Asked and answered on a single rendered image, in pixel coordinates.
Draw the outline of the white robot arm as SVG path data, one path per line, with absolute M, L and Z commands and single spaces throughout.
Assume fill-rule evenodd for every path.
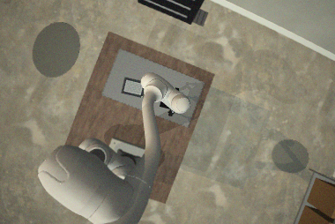
M 160 134 L 153 104 L 162 101 L 178 114 L 190 107 L 190 99 L 184 93 L 153 72 L 141 78 L 141 85 L 145 89 L 142 158 L 121 149 L 117 154 L 99 139 L 87 138 L 79 147 L 57 147 L 39 166 L 38 177 L 44 189 L 93 224 L 139 223 L 160 162 Z

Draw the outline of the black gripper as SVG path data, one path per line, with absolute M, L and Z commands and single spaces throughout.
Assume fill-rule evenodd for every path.
M 174 114 L 174 111 L 170 109 L 170 110 L 168 111 L 168 113 L 169 113 L 169 114 L 168 114 L 169 116 L 172 116 L 172 115 Z

